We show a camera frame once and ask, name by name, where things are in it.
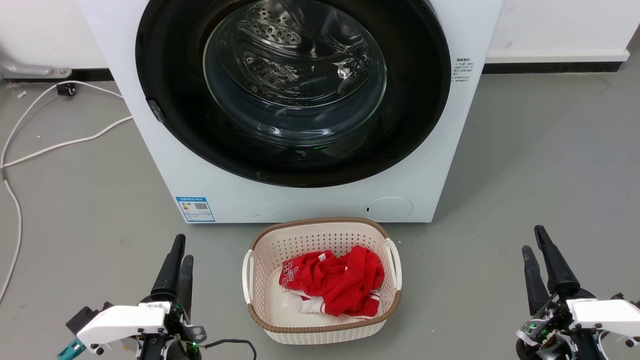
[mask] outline blue label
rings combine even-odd
[[[205,197],[176,197],[187,222],[216,222]]]

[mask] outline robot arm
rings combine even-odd
[[[637,304],[623,300],[622,294],[612,300],[596,299],[580,287],[545,228],[536,226],[535,235],[547,268],[548,293],[533,250],[522,247],[532,318],[516,331],[520,359],[606,360],[600,344],[603,336],[609,332],[640,336]]]
[[[184,260],[184,235],[176,236],[156,282],[137,306],[105,303],[101,311],[84,307],[67,327],[77,338],[58,354],[71,360],[84,350],[102,355],[121,341],[135,348],[138,360],[200,359],[200,345],[207,339],[204,327],[191,324],[193,256]]]

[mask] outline plastic basket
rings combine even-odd
[[[326,249],[342,256],[355,245],[375,252],[385,269],[378,314],[358,320],[298,313],[300,296],[283,292],[278,283],[283,261]],[[272,339],[290,345],[338,343],[377,333],[396,311],[402,288],[395,244],[382,226],[364,218],[317,218],[270,226],[246,253],[242,276],[251,317]]]

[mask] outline white wall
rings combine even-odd
[[[488,62],[623,61],[639,22],[640,0],[505,0]],[[1,0],[0,49],[34,65],[107,67],[76,0]]]
[[[640,0],[505,0],[488,62],[624,61]]]
[[[76,0],[0,0],[0,49],[53,67],[108,67]]]

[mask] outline white cable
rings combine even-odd
[[[7,163],[7,164],[4,164],[4,167],[7,168],[7,167],[10,167],[10,166],[15,165],[15,164],[22,163],[25,160],[28,160],[28,159],[31,159],[31,158],[35,158],[36,156],[40,156],[40,155],[44,154],[45,152],[49,152],[49,151],[51,151],[53,149],[57,149],[58,147],[63,147],[63,146],[71,145],[73,143],[79,143],[79,142],[85,142],[85,141],[93,140],[95,138],[98,138],[98,137],[102,136],[102,134],[104,134],[107,131],[113,129],[114,127],[122,124],[123,122],[125,122],[127,120],[131,120],[131,119],[133,119],[133,116],[129,116],[129,117],[126,117],[124,119],[120,119],[120,120],[114,122],[113,124],[109,125],[106,129],[104,129],[101,132],[97,133],[96,135],[89,136],[88,138],[72,140],[72,141],[69,141],[69,142],[63,142],[63,143],[59,143],[58,145],[50,146],[50,147],[48,147],[46,149],[42,149],[42,150],[40,150],[38,152],[34,152],[31,155],[27,155],[27,156],[25,156],[23,158],[20,158],[18,160],[12,161],[12,162]]]
[[[39,156],[41,154],[44,154],[47,151],[51,151],[53,149],[57,149],[58,147],[63,147],[66,145],[70,145],[72,143],[79,143],[79,142],[85,142],[88,140],[93,140],[99,136],[101,136],[102,134],[106,133],[107,131],[113,129],[115,126],[127,121],[127,120],[131,120],[132,117],[126,117],[124,119],[118,120],[115,123],[113,123],[112,125],[110,125],[109,127],[107,127],[106,129],[102,130],[101,132],[97,133],[96,135],[93,136],[89,136],[88,138],[82,138],[82,139],[78,139],[78,140],[73,140],[70,142],[65,142],[65,143],[60,143],[58,145],[54,145],[52,147],[48,147],[44,150],[35,152],[31,155],[27,155],[21,159],[18,159],[16,161],[12,161],[8,164],[4,164],[4,158],[6,156],[6,150],[9,148],[9,144],[11,143],[11,141],[13,140],[13,136],[16,134],[16,131],[18,130],[18,127],[20,126],[20,123],[22,122],[22,120],[24,119],[24,117],[27,115],[27,113],[29,113],[29,111],[33,108],[33,106],[36,104],[36,102],[38,102],[47,92],[50,92],[51,90],[56,88],[56,85],[62,85],[62,84],[82,84],[85,86],[89,86],[90,88],[94,88],[103,92],[107,92],[111,95],[115,95],[119,98],[122,98],[122,95],[117,94],[115,92],[112,92],[110,90],[106,90],[100,87],[97,87],[95,85],[91,85],[91,84],[87,84],[87,83],[83,83],[82,81],[74,81],[74,80],[69,80],[69,81],[62,81],[61,83],[55,84],[52,87],[48,88],[47,90],[45,90],[42,94],[40,94],[40,96],[38,96],[29,106],[29,108],[27,108],[27,111],[24,112],[24,114],[22,114],[22,116],[20,117],[20,119],[18,120],[18,122],[15,124],[15,126],[13,127],[13,130],[11,130],[11,133],[9,134],[9,137],[6,140],[6,143],[4,143],[4,148],[2,150],[2,155],[0,156],[0,172],[2,172],[3,175],[3,180],[4,180],[4,185],[6,186],[6,189],[9,191],[9,194],[11,195],[11,198],[13,199],[13,201],[15,202],[15,209],[18,213],[18,242],[15,246],[15,254],[13,255],[13,260],[11,262],[11,267],[9,268],[9,273],[6,276],[6,279],[4,280],[4,285],[2,287],[2,290],[0,291],[0,304],[2,303],[2,300],[4,298],[4,293],[6,293],[7,288],[9,287],[9,282],[11,281],[11,277],[13,275],[13,271],[15,270],[15,264],[18,261],[18,255],[20,254],[20,246],[22,245],[22,211],[20,210],[20,204],[18,203],[18,199],[15,197],[15,194],[13,193],[13,191],[11,190],[11,186],[9,186],[9,181],[6,178],[6,171],[5,168],[9,167],[11,165],[15,165],[18,163],[21,163],[25,160],[34,158],[36,156]]]

